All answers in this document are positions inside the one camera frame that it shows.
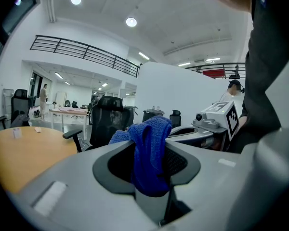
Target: white strip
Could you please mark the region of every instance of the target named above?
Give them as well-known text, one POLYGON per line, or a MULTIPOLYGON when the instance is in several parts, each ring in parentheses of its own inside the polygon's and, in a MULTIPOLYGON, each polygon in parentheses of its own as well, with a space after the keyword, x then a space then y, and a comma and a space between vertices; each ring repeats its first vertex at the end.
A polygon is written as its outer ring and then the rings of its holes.
POLYGON ((64 183, 55 181, 33 208, 41 215, 48 217, 66 188, 67 185, 64 183))
POLYGON ((218 162, 219 162, 220 164, 225 164, 225 165, 230 166, 230 167, 234 167, 234 166, 236 165, 235 162, 232 162, 232 161, 229 161, 229 160, 226 160, 226 159, 223 159, 223 158, 221 158, 220 160, 218 160, 218 162))

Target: white table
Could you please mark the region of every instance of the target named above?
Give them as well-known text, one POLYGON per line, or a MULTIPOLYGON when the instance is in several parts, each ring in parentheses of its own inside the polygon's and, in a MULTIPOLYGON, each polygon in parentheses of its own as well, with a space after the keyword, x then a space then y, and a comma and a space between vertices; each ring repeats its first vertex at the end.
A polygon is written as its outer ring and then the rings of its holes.
POLYGON ((68 110, 68 111, 62 111, 59 109, 51 109, 50 111, 51 114, 51 121, 52 121, 52 129, 53 129, 53 114, 60 114, 61 115, 61 119, 62 119, 62 129, 63 129, 63 117, 64 115, 72 115, 72 116, 80 116, 80 117, 84 117, 84 122, 83 122, 83 139, 86 140, 87 139, 87 113, 88 110, 83 109, 83 111, 74 111, 74 110, 68 110))

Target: chair headrest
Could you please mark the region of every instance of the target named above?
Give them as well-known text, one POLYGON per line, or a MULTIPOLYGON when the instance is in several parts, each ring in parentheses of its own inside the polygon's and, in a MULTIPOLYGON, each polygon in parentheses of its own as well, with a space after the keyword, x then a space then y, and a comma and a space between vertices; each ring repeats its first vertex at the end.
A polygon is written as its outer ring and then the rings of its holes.
POLYGON ((27 98, 27 90, 17 89, 14 93, 14 97, 27 98))
POLYGON ((180 111, 178 111, 178 110, 172 110, 173 112, 172 112, 172 115, 173 116, 179 116, 180 114, 181 114, 181 112, 180 111))
POLYGON ((97 107, 105 110, 123 111, 122 99, 117 97, 102 97, 97 107))

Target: table leg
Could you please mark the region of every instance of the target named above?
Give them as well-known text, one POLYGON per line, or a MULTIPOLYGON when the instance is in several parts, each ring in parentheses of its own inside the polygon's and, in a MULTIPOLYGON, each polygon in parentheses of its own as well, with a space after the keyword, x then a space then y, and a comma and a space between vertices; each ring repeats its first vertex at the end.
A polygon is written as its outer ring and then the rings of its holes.
POLYGON ((85 115, 85 119, 83 122, 83 139, 87 139, 87 114, 85 115))
POLYGON ((53 113, 50 113, 51 117, 51 121, 52 121, 52 129, 53 129, 53 113))
POLYGON ((62 120, 62 131, 64 130, 64 126, 63 126, 63 114, 61 114, 61 120, 62 120))

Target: blue towel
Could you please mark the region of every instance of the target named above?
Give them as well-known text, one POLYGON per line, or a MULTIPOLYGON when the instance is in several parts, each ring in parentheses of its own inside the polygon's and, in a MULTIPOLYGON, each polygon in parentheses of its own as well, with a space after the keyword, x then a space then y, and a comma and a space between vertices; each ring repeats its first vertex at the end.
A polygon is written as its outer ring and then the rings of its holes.
POLYGON ((109 144, 132 140, 135 142, 134 167, 131 181, 142 194, 160 197, 169 191, 163 176, 162 159, 165 139, 171 132, 171 121, 155 116, 139 125, 133 125, 128 132, 116 131, 109 144))

